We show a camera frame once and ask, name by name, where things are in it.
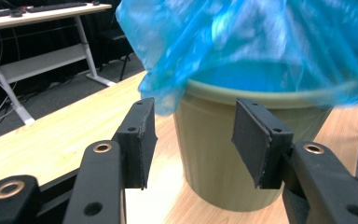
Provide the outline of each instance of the computer mouse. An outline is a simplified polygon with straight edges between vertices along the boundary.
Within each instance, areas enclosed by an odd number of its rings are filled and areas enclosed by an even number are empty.
[[[21,9],[13,9],[10,10],[10,17],[21,17],[22,16],[22,10]]]

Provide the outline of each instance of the chair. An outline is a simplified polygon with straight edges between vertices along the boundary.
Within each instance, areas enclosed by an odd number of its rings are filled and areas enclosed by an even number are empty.
[[[96,37],[101,41],[101,46],[103,47],[103,56],[99,64],[100,71],[103,70],[104,64],[108,64],[113,60],[121,60],[123,62],[119,79],[121,81],[123,79],[126,64],[130,61],[130,55],[133,53],[133,49],[116,20],[116,9],[120,2],[120,0],[110,0],[105,2],[106,4],[112,5],[111,10],[105,12],[104,15],[107,20],[104,20],[103,22],[109,22],[106,25],[103,25],[104,29],[98,33]]]

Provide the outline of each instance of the trash bag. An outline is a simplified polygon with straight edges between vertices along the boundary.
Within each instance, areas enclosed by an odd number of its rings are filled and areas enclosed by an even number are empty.
[[[358,104],[358,0],[125,0],[117,20],[147,71],[142,98],[155,97],[160,115],[190,78]]]

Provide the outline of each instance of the gray floor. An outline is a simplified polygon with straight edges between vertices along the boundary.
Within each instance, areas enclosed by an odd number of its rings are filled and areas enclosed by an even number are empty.
[[[103,71],[99,75],[118,82],[121,67],[121,61],[111,62],[103,68]],[[138,58],[135,55],[131,55],[131,61],[127,63],[124,78],[142,71],[144,71],[144,68]],[[85,74],[79,74],[71,81],[56,85],[48,91],[30,98],[24,103],[24,106],[35,119],[39,119],[104,88],[104,85],[86,78]],[[23,123],[17,114],[12,111],[0,123],[0,135],[11,132],[22,125]]]

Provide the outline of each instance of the desk shelf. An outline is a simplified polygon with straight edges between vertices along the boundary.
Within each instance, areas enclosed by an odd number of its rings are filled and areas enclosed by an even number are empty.
[[[0,66],[0,70],[7,82],[13,83],[83,59],[86,59],[86,55],[82,45],[78,44],[19,62],[8,63]]]

